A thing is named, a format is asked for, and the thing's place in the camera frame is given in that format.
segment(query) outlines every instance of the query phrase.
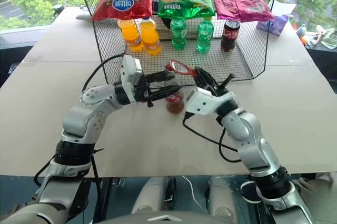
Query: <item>green soda bottle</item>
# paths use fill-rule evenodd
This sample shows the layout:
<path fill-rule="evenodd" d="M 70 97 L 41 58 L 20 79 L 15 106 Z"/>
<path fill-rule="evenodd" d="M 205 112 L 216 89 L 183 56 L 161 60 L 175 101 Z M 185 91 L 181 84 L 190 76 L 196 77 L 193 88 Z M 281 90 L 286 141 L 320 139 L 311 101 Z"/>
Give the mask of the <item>green soda bottle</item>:
<path fill-rule="evenodd" d="M 198 26 L 198 39 L 196 41 L 196 49 L 198 52 L 208 52 L 210 50 L 213 32 L 212 17 L 205 17 Z"/>
<path fill-rule="evenodd" d="M 175 49 L 184 49 L 186 47 L 186 21 L 183 19 L 172 19 L 170 28 L 172 31 L 172 45 Z"/>

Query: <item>wire mesh basket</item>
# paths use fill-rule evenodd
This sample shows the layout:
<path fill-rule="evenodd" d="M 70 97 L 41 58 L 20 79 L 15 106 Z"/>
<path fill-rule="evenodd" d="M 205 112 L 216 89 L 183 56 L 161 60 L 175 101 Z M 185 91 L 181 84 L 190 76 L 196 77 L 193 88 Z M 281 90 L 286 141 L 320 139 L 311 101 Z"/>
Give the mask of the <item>wire mesh basket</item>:
<path fill-rule="evenodd" d="M 90 14 L 93 14 L 98 1 L 85 0 Z M 113 55 L 127 53 L 138 58 L 141 61 L 143 72 L 150 74 L 162 71 L 169 60 L 176 59 L 190 67 L 199 66 L 205 69 L 217 82 L 222 82 L 229 73 L 233 73 L 236 76 L 234 80 L 247 80 L 256 78 L 265 70 L 269 33 L 257 29 L 257 22 L 241 23 L 235 49 L 230 52 L 224 52 L 221 50 L 220 43 L 226 20 L 218 20 L 214 16 L 212 18 L 214 34 L 211 41 L 211 49 L 208 53 L 199 53 L 196 50 L 196 38 L 197 27 L 202 19 L 188 19 L 186 21 L 187 46 L 185 50 L 178 51 L 172 46 L 171 31 L 167 28 L 169 25 L 165 24 L 167 20 L 165 21 L 158 17 L 156 12 L 153 13 L 152 18 L 156 22 L 156 29 L 162 46 L 162 50 L 157 56 L 149 56 L 145 50 L 139 53 L 128 49 L 116 19 L 110 18 L 101 22 L 93 22 L 101 61 Z M 104 74 L 108 84 L 119 81 L 121 62 L 121 59 L 116 59 L 104 66 Z M 194 85 L 194 80 L 189 76 L 180 76 L 179 78 L 184 86 Z"/>

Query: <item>green snack bag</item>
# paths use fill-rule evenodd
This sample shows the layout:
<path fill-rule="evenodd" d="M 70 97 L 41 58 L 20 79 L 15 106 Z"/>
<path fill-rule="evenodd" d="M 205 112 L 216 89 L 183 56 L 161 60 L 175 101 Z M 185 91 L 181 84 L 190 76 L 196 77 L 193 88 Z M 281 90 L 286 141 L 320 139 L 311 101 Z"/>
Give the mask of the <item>green snack bag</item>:
<path fill-rule="evenodd" d="M 158 16 L 162 18 L 199 18 L 214 16 L 212 0 L 159 0 Z"/>
<path fill-rule="evenodd" d="M 188 0 L 186 18 L 214 16 L 212 0 Z"/>

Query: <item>orange soda bottle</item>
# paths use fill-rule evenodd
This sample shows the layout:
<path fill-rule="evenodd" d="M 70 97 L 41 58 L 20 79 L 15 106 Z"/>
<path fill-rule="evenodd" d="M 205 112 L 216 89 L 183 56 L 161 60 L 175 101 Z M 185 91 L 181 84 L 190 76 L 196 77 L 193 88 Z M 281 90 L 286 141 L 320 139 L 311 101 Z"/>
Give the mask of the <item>orange soda bottle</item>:
<path fill-rule="evenodd" d="M 159 34 L 156 31 L 156 23 L 149 17 L 143 18 L 139 24 L 142 32 L 142 40 L 146 52 L 156 56 L 161 51 Z"/>
<path fill-rule="evenodd" d="M 122 29 L 122 35 L 128 47 L 134 52 L 141 52 L 143 50 L 143 43 L 135 21 L 118 20 L 117 24 Z"/>

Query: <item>beige tabletop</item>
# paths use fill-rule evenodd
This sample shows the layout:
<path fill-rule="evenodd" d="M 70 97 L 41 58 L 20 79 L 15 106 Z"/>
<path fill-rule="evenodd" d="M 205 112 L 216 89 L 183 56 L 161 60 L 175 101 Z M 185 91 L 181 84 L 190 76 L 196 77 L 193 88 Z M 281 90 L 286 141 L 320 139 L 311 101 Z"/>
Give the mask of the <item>beige tabletop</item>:
<path fill-rule="evenodd" d="M 0 174 L 33 176 L 53 155 L 62 117 L 77 103 L 100 59 L 91 23 L 66 8 L 0 89 Z M 91 85 L 104 84 L 99 72 Z M 270 36 L 266 71 L 229 90 L 255 114 L 282 165 L 291 173 L 337 170 L 337 96 L 290 25 Z M 217 145 L 181 125 L 163 101 L 125 106 L 110 115 L 97 142 L 103 177 L 244 174 L 242 164 L 221 159 Z M 214 116 L 194 116 L 189 125 L 217 140 Z M 226 136 L 225 141 L 233 146 Z M 235 154 L 227 153 L 234 158 Z"/>

